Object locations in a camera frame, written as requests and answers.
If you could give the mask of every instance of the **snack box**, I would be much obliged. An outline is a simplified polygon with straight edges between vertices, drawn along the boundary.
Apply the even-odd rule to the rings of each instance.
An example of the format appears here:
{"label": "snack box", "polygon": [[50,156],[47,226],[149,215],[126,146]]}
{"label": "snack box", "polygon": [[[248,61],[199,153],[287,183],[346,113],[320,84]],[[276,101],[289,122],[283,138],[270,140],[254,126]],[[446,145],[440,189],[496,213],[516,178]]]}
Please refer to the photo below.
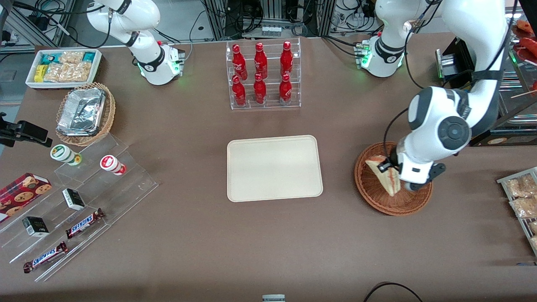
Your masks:
{"label": "snack box", "polygon": [[[50,54],[57,54],[64,51],[70,51],[70,52],[86,52],[86,53],[95,53],[95,57],[93,57],[93,62],[91,64],[90,69],[90,75],[88,76],[88,80],[86,82],[69,82],[69,83],[47,83],[47,82],[35,82],[34,76],[35,72],[37,71],[37,68],[39,65],[41,65],[41,60],[44,55],[50,55]],[[32,67],[30,68],[30,71],[28,72],[28,76],[26,77],[26,85],[33,89],[64,89],[64,88],[74,88],[78,86],[82,86],[85,84],[91,84],[93,83],[93,80],[95,79],[95,76],[97,74],[97,70],[99,69],[99,63],[100,59],[102,57],[102,54],[97,49],[88,49],[88,48],[63,48],[63,49],[47,49],[38,51],[35,55],[34,61],[32,63]]]}
{"label": "snack box", "polygon": [[0,223],[52,188],[43,177],[25,173],[0,189]]}

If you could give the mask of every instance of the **table surface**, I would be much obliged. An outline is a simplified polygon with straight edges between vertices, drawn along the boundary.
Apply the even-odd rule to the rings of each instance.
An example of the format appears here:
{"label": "table surface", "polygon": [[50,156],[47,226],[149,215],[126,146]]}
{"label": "table surface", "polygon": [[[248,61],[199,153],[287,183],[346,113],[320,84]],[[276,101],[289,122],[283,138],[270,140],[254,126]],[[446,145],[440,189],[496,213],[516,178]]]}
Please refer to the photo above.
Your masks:
{"label": "table surface", "polygon": [[[412,74],[434,84],[434,50],[451,34],[416,34]],[[360,301],[393,281],[424,301],[535,301],[532,251],[495,180],[537,166],[535,147],[467,148],[444,162],[429,204],[390,217],[361,198],[354,162],[382,139],[419,91],[404,68],[390,78],[356,69],[322,39],[302,42],[302,108],[229,108],[225,43],[194,45],[184,76],[151,86],[127,48],[103,48],[98,81],[115,96],[112,133],[161,185],[44,283],[0,254],[1,301]],[[17,120],[50,131],[65,91],[28,89]],[[409,132],[404,118],[389,139]],[[231,140],[311,134],[324,192],[316,198],[232,203],[226,195]],[[49,175],[49,150],[18,142],[0,160],[0,184],[24,172]],[[410,301],[396,288],[370,301]]]}

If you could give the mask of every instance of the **clear acrylic shelf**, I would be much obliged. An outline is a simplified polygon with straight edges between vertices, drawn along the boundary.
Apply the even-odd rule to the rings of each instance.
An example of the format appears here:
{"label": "clear acrylic shelf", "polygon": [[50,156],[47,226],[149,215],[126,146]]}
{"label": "clear acrylic shelf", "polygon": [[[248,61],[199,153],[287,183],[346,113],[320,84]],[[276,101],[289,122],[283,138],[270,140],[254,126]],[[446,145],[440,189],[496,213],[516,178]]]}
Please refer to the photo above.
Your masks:
{"label": "clear acrylic shelf", "polygon": [[[67,254],[57,256],[52,261],[39,266],[28,275],[35,281],[45,281],[74,256],[109,229],[119,218],[151,193],[158,184],[132,158],[127,146],[109,134],[80,152],[82,163],[71,167],[61,165],[49,178],[53,190],[42,200],[36,200],[31,208],[24,209],[19,216],[12,218],[0,233],[3,257],[10,263],[20,266],[39,257],[65,241]],[[111,154],[127,167],[127,171],[117,176],[100,168],[100,159]],[[75,211],[67,206],[62,191],[65,188],[77,190],[86,207]],[[106,216],[85,229],[72,239],[67,239],[65,231],[101,208]],[[50,233],[42,238],[31,237],[22,224],[25,216],[41,217]]]}
{"label": "clear acrylic shelf", "polygon": [[[280,55],[283,50],[284,41],[291,42],[291,52],[293,53],[293,70],[290,74],[290,82],[293,85],[293,88],[291,90],[291,103],[287,106],[282,106],[280,104]],[[253,84],[255,82],[254,75],[256,73],[256,68],[253,62],[253,58],[256,55],[255,44],[248,40],[231,41],[227,42],[226,44],[226,66],[228,72],[229,100],[231,109],[275,109],[300,107],[302,105],[300,39],[267,39],[262,40],[262,42],[268,60],[268,78],[264,80],[267,87],[267,100],[264,105],[259,105],[255,101],[255,94],[253,91]],[[241,47],[241,52],[246,59],[248,78],[242,82],[244,88],[246,89],[245,107],[237,106],[233,98],[233,91],[231,89],[233,86],[231,77],[233,77],[235,74],[235,71],[233,70],[233,52],[231,51],[233,44],[239,44]]]}

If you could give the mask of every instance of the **red bottle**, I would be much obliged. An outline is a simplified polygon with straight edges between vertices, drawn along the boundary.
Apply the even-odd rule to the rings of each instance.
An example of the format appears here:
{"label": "red bottle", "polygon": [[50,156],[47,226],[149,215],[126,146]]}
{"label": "red bottle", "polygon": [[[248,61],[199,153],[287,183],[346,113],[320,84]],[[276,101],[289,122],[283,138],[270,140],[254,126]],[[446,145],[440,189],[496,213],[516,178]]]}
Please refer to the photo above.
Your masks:
{"label": "red bottle", "polygon": [[241,53],[241,48],[238,44],[232,46],[233,49],[233,69],[235,74],[239,75],[243,81],[248,78],[248,72],[246,71],[246,60]]}
{"label": "red bottle", "polygon": [[253,84],[253,90],[256,93],[256,102],[259,105],[265,104],[267,99],[267,86],[263,82],[263,76],[256,73],[256,82]]}
{"label": "red bottle", "polygon": [[293,53],[291,52],[291,42],[284,42],[284,51],[280,57],[280,73],[283,76],[285,73],[291,74],[293,70]]}
{"label": "red bottle", "polygon": [[269,76],[269,64],[267,63],[267,55],[263,50],[263,43],[256,43],[256,56],[253,58],[256,64],[256,72],[261,74],[261,77]]}
{"label": "red bottle", "polygon": [[244,85],[241,83],[241,79],[238,75],[233,75],[231,80],[233,81],[231,89],[233,90],[235,103],[237,103],[237,106],[239,107],[246,106],[246,90],[244,90]]}
{"label": "red bottle", "polygon": [[293,86],[289,82],[289,74],[285,73],[281,77],[282,81],[280,83],[280,104],[282,106],[287,106],[291,103],[291,89]]}

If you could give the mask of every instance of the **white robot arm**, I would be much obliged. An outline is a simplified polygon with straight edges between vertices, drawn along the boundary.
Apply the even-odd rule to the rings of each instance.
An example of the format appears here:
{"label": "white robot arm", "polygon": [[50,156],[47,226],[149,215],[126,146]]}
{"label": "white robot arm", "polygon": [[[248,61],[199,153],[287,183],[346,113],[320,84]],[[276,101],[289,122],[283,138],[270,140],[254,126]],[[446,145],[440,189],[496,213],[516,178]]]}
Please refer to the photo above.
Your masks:
{"label": "white robot arm", "polygon": [[[419,12],[432,0],[377,1],[377,14],[385,28],[382,36],[370,43],[366,69],[373,75],[393,74],[402,59],[404,41],[411,30],[406,22],[419,15],[414,13],[410,19],[410,13],[401,16],[403,2],[403,12]],[[431,6],[435,3],[440,5],[438,9],[446,26],[475,51],[474,75],[480,80],[470,93],[427,87],[411,101],[408,122],[412,132],[399,141],[391,161],[412,190],[443,172],[444,166],[435,161],[457,154],[473,135],[488,130],[498,115],[498,85],[503,74],[503,42],[507,33],[505,1],[443,0]]]}
{"label": "white robot arm", "polygon": [[160,45],[148,31],[156,28],[161,14],[151,0],[100,0],[88,5],[88,20],[98,31],[108,33],[125,44],[134,57],[142,75],[153,85],[170,82],[183,71],[184,54],[177,49]]}

